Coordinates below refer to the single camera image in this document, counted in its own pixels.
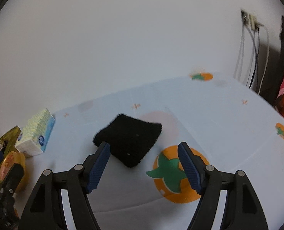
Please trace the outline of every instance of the black cable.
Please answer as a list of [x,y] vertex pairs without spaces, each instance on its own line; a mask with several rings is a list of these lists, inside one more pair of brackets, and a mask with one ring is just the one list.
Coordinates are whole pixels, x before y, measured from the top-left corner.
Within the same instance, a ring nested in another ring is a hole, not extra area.
[[256,79],[256,92],[258,92],[258,55],[259,55],[259,50],[260,50],[260,36],[259,36],[259,28],[257,28],[257,35],[258,35],[258,51],[257,51],[257,55],[256,55],[256,68],[257,68],[257,79]]
[[252,71],[252,65],[253,65],[253,59],[254,59],[254,54],[255,54],[255,51],[254,51],[254,45],[253,45],[253,49],[252,49],[252,54],[251,54],[251,60],[250,60],[250,72],[248,74],[248,80],[246,82],[246,85],[245,86],[248,86],[248,83],[249,83],[249,80],[250,80],[250,76],[251,76],[251,71]]
[[[252,32],[250,31],[250,29],[248,28],[247,25],[245,25],[245,27],[246,27],[247,31],[249,32],[249,34],[250,34],[250,36],[252,38],[252,41],[253,41],[253,44],[254,44],[254,49],[255,49],[255,56],[257,56],[257,49],[256,49],[256,45],[255,45],[255,40],[254,40],[253,34],[252,34]],[[251,86],[253,84],[255,73],[256,73],[256,70],[258,69],[257,67],[258,67],[258,60],[257,60],[257,58],[255,58],[255,68],[254,68],[254,72],[253,72],[253,76],[252,76],[249,88],[251,88]]]

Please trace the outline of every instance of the table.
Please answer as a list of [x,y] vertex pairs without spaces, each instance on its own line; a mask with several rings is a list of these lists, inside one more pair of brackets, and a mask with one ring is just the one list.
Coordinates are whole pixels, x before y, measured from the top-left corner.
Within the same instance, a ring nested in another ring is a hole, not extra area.
[[[146,172],[161,151],[175,157],[174,145],[186,141],[218,170],[244,170],[263,207],[270,230],[284,223],[284,119],[255,92],[231,77],[214,73],[204,81],[180,77],[110,94],[55,113],[46,152],[27,159],[31,174],[17,196],[19,213],[45,169],[69,170],[93,154],[96,132],[124,113],[160,122],[162,133],[135,168],[111,156],[89,201],[102,230],[187,229],[198,200],[183,179],[180,193]],[[222,192],[213,229],[219,229],[226,193]],[[75,229],[66,191],[68,229]]]

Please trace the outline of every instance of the white wall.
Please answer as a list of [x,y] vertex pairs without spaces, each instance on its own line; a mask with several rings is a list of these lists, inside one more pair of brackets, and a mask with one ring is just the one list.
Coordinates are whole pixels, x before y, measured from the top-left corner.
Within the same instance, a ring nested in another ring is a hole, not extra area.
[[[232,76],[240,8],[268,27],[279,52],[279,0],[9,0],[0,12],[0,136],[42,108],[191,72]],[[243,73],[251,46],[246,34]]]

